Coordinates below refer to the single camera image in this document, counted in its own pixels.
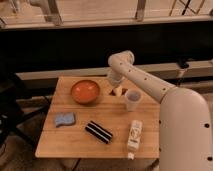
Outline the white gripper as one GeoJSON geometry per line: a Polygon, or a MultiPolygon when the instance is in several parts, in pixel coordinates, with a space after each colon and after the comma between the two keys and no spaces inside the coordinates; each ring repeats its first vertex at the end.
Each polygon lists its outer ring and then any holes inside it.
{"type": "Polygon", "coordinates": [[[110,69],[107,73],[107,80],[113,87],[115,87],[113,89],[115,96],[120,97],[122,95],[121,83],[123,82],[124,77],[110,69]]]}

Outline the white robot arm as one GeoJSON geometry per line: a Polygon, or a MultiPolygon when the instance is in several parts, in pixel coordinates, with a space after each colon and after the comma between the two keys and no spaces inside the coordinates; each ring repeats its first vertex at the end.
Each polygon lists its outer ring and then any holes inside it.
{"type": "Polygon", "coordinates": [[[126,77],[160,104],[159,171],[213,171],[213,130],[206,100],[196,91],[177,87],[133,65],[131,51],[108,58],[108,79],[126,77]]]}

